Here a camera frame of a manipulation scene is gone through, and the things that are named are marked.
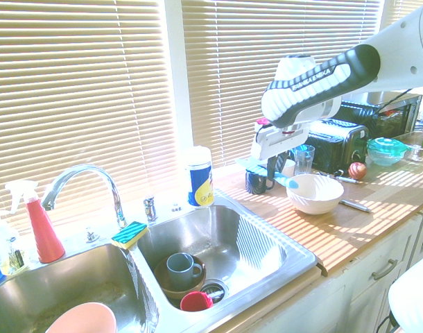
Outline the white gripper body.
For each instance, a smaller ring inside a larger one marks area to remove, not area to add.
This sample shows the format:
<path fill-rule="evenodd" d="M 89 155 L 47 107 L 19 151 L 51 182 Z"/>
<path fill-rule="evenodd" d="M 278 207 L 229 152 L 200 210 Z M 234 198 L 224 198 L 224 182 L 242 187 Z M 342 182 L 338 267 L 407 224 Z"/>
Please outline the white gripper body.
<path fill-rule="evenodd" d="M 269 121 L 256 121 L 250 156 L 262 161 L 289 151 L 305 143 L 309 136 L 309 127 L 310 123 L 299 123 L 286 128 L 278 128 Z"/>

